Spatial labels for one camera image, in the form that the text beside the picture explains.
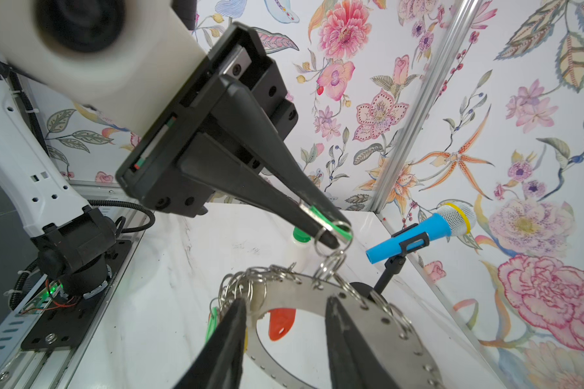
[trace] microphone stand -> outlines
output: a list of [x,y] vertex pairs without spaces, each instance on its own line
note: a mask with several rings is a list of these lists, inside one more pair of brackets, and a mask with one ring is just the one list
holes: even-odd
[[[392,238],[395,238],[401,233],[408,231],[416,226],[417,223],[411,224],[407,228],[402,229],[393,234]],[[408,246],[420,241],[422,242],[421,246],[416,246],[414,248],[407,250]],[[370,296],[370,291],[374,289],[377,293],[379,293],[379,295],[381,295],[383,290],[385,290],[387,284],[389,284],[389,281],[391,281],[392,277],[394,275],[397,275],[400,272],[400,270],[402,270],[402,267],[405,265],[405,261],[407,260],[407,254],[420,250],[421,248],[424,248],[429,244],[430,240],[428,239],[428,234],[425,232],[422,232],[412,238],[400,242],[400,254],[391,256],[387,259],[387,261],[385,262],[385,271],[383,272],[383,274],[381,274],[381,277],[376,282],[376,285],[374,285],[374,288],[369,286],[368,284],[358,282],[350,283],[350,285],[353,288],[355,288],[355,290],[359,292],[361,296],[364,296],[365,298],[372,300],[372,297]]]

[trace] wallpaper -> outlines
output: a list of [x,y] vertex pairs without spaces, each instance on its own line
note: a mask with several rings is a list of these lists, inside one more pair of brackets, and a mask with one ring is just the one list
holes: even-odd
[[[441,0],[204,0],[197,11],[192,35],[206,50],[234,20],[257,29],[299,113],[285,141],[290,152],[336,206],[364,209],[455,7]],[[138,136],[41,84],[31,89],[64,175],[113,182]],[[263,176],[292,196],[268,171]],[[405,201],[400,192],[390,198]],[[213,201],[238,202],[224,194]]]
[[485,2],[408,161],[394,230],[475,210],[418,254],[484,356],[516,388],[584,388],[584,1]]

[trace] microphone head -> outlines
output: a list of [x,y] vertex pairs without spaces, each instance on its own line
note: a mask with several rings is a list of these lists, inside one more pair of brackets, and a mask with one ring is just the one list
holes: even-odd
[[452,237],[465,235],[476,225],[474,210],[460,201],[445,203],[437,208],[436,213],[448,222]]

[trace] metal corner post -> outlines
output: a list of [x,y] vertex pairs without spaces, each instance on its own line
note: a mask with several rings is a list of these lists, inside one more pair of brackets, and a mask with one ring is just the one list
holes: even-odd
[[444,44],[440,48],[435,63],[431,66],[428,77],[422,84],[421,92],[416,104],[413,106],[409,120],[404,129],[399,130],[395,139],[394,153],[387,161],[381,176],[377,181],[376,194],[368,210],[379,213],[382,211],[387,201],[387,196],[394,183],[398,180],[398,175],[404,167],[408,153],[413,147],[415,138],[420,133],[422,124],[426,116],[435,103],[435,97],[442,87],[442,83],[456,53],[460,50],[461,44],[465,40],[469,27],[476,17],[476,13],[484,0],[463,0],[456,15],[452,19],[452,25],[446,34]]

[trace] yellow band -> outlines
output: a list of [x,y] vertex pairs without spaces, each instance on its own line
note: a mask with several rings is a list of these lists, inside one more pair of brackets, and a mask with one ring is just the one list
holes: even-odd
[[459,215],[461,215],[461,217],[465,221],[465,225],[467,226],[466,233],[469,233],[469,231],[471,231],[471,224],[469,224],[469,219],[467,218],[467,216],[465,216],[465,213],[458,206],[455,206],[452,203],[445,203],[444,206],[451,206],[452,208],[454,208],[458,212]]

